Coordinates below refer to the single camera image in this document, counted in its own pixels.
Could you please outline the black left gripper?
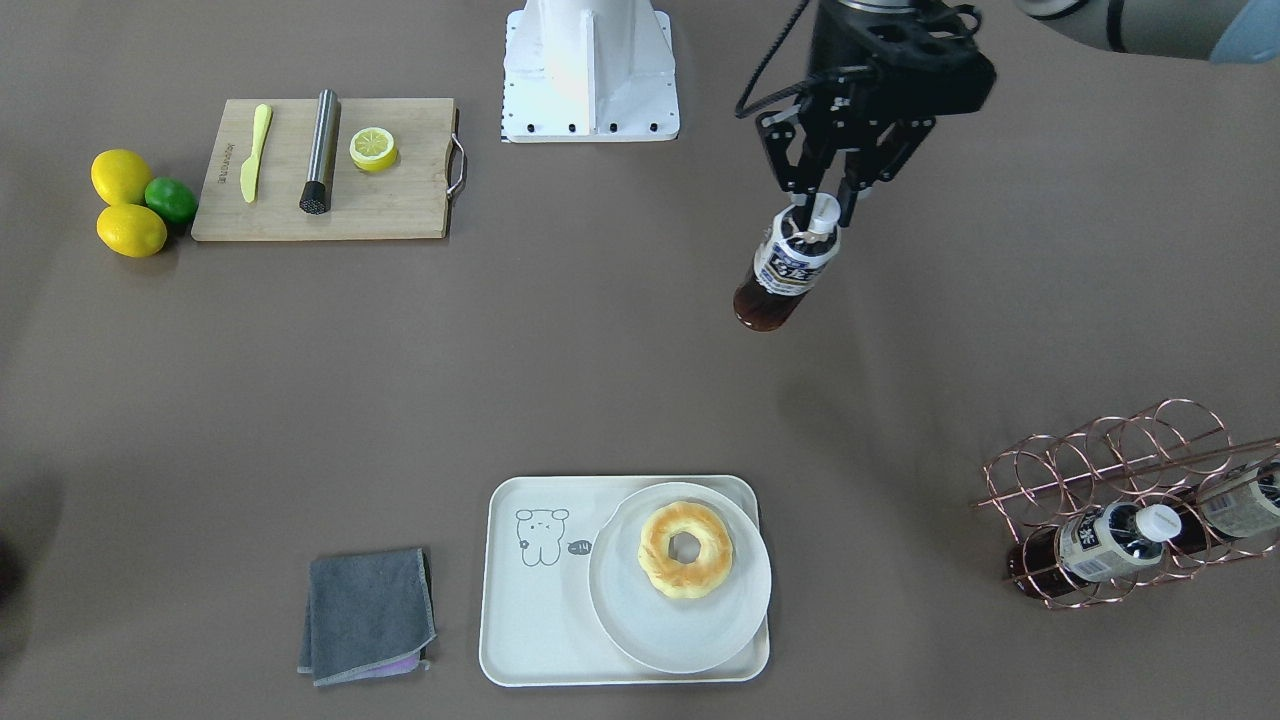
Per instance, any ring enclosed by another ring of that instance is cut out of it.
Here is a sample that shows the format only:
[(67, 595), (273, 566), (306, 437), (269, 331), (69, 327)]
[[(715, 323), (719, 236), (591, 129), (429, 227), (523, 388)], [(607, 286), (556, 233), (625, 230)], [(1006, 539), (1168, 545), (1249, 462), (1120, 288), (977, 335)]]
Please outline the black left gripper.
[(983, 15), (945, 1), (818, 1), (801, 79), (756, 101), (756, 132), (796, 231), (817, 231), (838, 154), (838, 227), (861, 191), (896, 177), (941, 117), (979, 111), (995, 64)]

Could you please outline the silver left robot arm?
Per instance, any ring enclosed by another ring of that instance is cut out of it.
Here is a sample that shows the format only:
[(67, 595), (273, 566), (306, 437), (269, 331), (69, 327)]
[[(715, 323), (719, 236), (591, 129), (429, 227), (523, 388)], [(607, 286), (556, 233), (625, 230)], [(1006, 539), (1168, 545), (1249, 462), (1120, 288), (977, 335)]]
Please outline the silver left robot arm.
[[(1020, 1), (1039, 26), (1107, 53), (1213, 64), (1277, 56), (1275, 1)], [(742, 94), (780, 188), (803, 228), (838, 154), (837, 222), (859, 193), (900, 173), (940, 117), (979, 111), (995, 86), (979, 50), (982, 14), (946, 1), (820, 1), (805, 76), (758, 100)]]

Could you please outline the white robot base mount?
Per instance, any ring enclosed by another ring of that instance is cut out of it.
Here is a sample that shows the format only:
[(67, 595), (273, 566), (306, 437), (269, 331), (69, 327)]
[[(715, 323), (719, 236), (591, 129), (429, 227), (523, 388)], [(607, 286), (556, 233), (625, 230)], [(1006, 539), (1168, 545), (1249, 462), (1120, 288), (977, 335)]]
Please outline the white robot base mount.
[(678, 137), (672, 23), (652, 3), (527, 1), (504, 28), (502, 141)]

